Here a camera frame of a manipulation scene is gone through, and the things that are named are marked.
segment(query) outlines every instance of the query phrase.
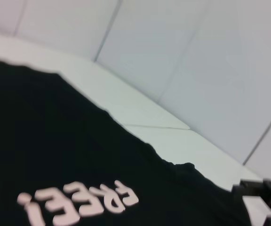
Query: black object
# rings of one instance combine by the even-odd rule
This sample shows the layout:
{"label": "black object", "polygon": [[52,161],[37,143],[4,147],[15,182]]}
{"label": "black object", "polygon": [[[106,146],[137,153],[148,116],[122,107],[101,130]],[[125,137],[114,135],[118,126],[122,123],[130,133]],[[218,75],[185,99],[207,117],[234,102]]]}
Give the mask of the black object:
{"label": "black object", "polygon": [[[260,196],[271,208],[271,180],[263,182],[241,180],[239,185],[234,185],[232,194],[235,196]],[[271,226],[271,217],[267,218],[263,226]]]}
{"label": "black object", "polygon": [[161,159],[59,75],[0,62],[0,226],[29,225],[251,223],[242,198]]}

